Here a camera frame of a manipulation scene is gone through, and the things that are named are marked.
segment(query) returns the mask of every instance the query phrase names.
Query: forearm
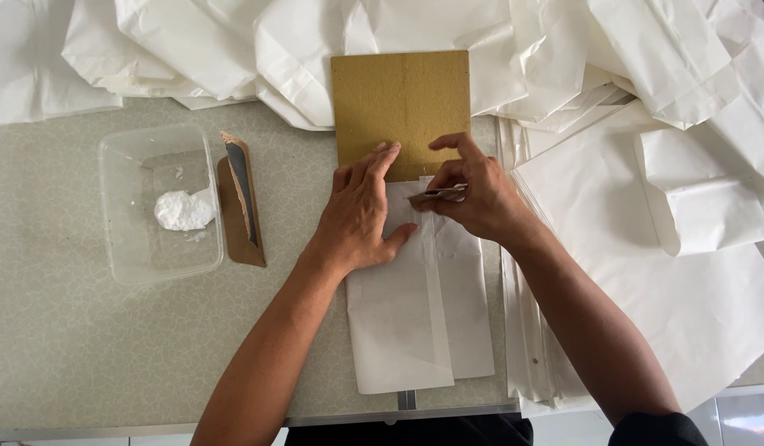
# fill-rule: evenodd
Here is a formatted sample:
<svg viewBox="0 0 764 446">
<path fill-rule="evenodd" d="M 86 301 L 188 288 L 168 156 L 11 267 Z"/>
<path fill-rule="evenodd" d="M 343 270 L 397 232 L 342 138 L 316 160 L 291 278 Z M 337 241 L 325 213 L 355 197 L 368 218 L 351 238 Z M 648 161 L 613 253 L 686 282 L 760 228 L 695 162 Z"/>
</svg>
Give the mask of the forearm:
<svg viewBox="0 0 764 446">
<path fill-rule="evenodd" d="M 192 445 L 271 444 L 343 275 L 301 256 L 230 360 Z"/>
<path fill-rule="evenodd" d="M 680 411 L 654 352 L 559 241 L 535 218 L 502 244 L 586 389 L 616 425 L 627 414 Z"/>
</svg>

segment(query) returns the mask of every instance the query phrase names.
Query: cardboard scraper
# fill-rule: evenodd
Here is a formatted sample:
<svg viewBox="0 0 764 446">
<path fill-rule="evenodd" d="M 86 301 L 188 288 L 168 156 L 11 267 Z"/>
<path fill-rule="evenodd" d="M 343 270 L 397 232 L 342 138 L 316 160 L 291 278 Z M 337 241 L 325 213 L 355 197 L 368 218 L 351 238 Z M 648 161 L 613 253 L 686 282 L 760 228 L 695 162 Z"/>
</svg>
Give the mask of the cardboard scraper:
<svg viewBox="0 0 764 446">
<path fill-rule="evenodd" d="M 221 135 L 228 156 L 217 163 L 217 182 L 228 256 L 237 263 L 265 267 L 249 148 L 237 137 Z"/>
<path fill-rule="evenodd" d="M 432 176 L 455 150 L 427 145 L 470 132 L 467 51 L 335 56 L 332 68 L 338 163 L 353 164 L 382 141 L 401 143 L 385 181 Z"/>
</svg>

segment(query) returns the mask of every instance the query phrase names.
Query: clear plastic container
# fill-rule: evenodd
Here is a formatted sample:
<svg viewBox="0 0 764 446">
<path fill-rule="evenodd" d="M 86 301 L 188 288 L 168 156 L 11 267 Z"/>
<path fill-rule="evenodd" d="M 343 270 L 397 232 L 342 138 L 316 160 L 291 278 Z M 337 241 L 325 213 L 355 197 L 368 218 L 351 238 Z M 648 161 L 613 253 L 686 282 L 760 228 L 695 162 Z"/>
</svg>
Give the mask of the clear plastic container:
<svg viewBox="0 0 764 446">
<path fill-rule="evenodd" d="M 223 223 L 206 132 L 194 124 L 114 133 L 98 147 L 109 266 L 125 285 L 214 270 L 223 260 Z M 211 190 L 215 219 L 205 229 L 170 231 L 154 216 L 171 190 Z"/>
</svg>

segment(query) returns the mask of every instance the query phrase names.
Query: gray speckled surface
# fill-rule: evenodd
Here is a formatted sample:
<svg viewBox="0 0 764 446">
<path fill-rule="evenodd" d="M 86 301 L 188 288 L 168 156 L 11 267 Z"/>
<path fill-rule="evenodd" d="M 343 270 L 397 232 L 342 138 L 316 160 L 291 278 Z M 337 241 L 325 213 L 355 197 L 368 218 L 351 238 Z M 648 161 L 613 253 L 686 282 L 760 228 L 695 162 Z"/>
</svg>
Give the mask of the gray speckled surface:
<svg viewBox="0 0 764 446">
<path fill-rule="evenodd" d="M 0 430 L 195 422 L 228 360 L 316 227 L 336 167 L 333 133 L 288 127 L 263 104 L 190 112 L 169 99 L 120 111 L 0 127 Z M 137 128 L 195 122 L 223 157 L 219 130 L 251 147 L 269 267 L 225 258 L 210 273 L 125 287 L 104 246 L 97 145 Z M 476 118 L 494 151 L 494 121 Z M 506 398 L 499 255 L 484 245 L 494 377 L 418 392 L 418 408 Z M 397 409 L 395 394 L 357 393 L 339 289 L 289 414 Z"/>
</svg>

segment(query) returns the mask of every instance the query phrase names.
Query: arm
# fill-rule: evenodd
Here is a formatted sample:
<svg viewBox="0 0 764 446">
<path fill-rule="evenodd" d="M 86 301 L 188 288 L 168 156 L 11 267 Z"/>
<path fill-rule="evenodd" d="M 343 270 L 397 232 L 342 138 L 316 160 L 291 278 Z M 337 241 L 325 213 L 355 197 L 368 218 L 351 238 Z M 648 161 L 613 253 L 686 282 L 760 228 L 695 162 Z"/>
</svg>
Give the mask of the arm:
<svg viewBox="0 0 764 446">
<path fill-rule="evenodd" d="M 338 283 L 353 269 L 383 263 L 418 227 L 382 239 L 384 175 L 400 145 L 380 145 L 333 177 L 327 207 L 278 294 L 230 360 L 195 430 L 192 446 L 271 444 Z"/>
<path fill-rule="evenodd" d="M 503 169 L 465 133 L 429 147 L 456 147 L 461 160 L 441 167 L 429 188 L 467 183 L 462 202 L 426 202 L 515 258 L 555 338 L 614 426 L 626 415 L 680 412 L 654 352 L 633 322 L 569 256 L 517 196 Z"/>
</svg>

